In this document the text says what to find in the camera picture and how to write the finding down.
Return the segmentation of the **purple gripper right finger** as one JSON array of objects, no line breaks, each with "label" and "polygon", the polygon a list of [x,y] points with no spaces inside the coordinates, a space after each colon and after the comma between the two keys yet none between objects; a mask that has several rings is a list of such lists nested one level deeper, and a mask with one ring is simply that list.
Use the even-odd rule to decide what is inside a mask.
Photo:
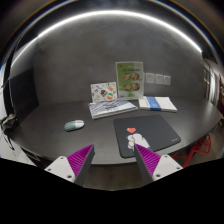
[{"label": "purple gripper right finger", "polygon": [[182,169],[182,166],[169,155],[160,156],[137,144],[134,145],[134,155],[145,184],[152,183]]}]

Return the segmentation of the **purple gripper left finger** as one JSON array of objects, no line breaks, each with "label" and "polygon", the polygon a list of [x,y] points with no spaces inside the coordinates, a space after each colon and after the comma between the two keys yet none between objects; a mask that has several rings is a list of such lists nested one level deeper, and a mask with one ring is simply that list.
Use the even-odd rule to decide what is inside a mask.
[{"label": "purple gripper left finger", "polygon": [[82,186],[94,155],[94,146],[89,145],[68,157],[59,156],[46,168],[46,171]]}]

